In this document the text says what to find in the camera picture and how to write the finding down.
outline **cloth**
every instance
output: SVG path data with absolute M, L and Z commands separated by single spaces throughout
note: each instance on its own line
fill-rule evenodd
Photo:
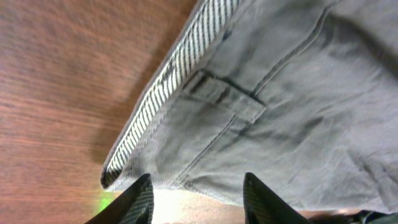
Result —
M 253 172 L 296 210 L 398 212 L 397 11 L 396 0 L 199 3 L 103 187 L 149 172 L 154 187 L 242 205 Z

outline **wooden surface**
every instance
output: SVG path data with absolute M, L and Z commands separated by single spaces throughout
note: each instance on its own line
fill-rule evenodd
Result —
M 83 223 L 112 201 L 102 163 L 194 4 L 0 0 L 0 223 Z M 155 197 L 154 223 L 243 222 L 205 197 Z

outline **gray garment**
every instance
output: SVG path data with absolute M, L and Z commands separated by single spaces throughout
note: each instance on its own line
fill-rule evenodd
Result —
M 242 205 L 252 172 L 298 210 L 398 212 L 397 0 L 246 1 L 197 70 L 119 185 Z

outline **black and white striped trim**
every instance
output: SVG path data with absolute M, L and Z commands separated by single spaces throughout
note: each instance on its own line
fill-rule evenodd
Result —
M 195 15 L 192 15 L 190 25 L 136 105 L 135 115 L 115 144 L 116 149 L 112 150 L 113 154 L 104 171 L 105 185 L 110 185 L 119 176 L 156 112 L 191 73 L 217 33 L 236 11 L 239 2 L 240 0 L 204 0 Z

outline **gray pants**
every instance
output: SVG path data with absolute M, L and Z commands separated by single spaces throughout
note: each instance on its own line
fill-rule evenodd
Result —
M 220 1 L 193 15 L 234 6 Z M 238 3 L 219 28 L 191 26 L 213 33 L 203 46 L 179 40 L 200 59 L 177 51 L 162 64 L 105 162 L 104 188 L 148 172 L 155 188 L 242 205 L 252 172 L 296 209 L 398 212 L 398 1 Z

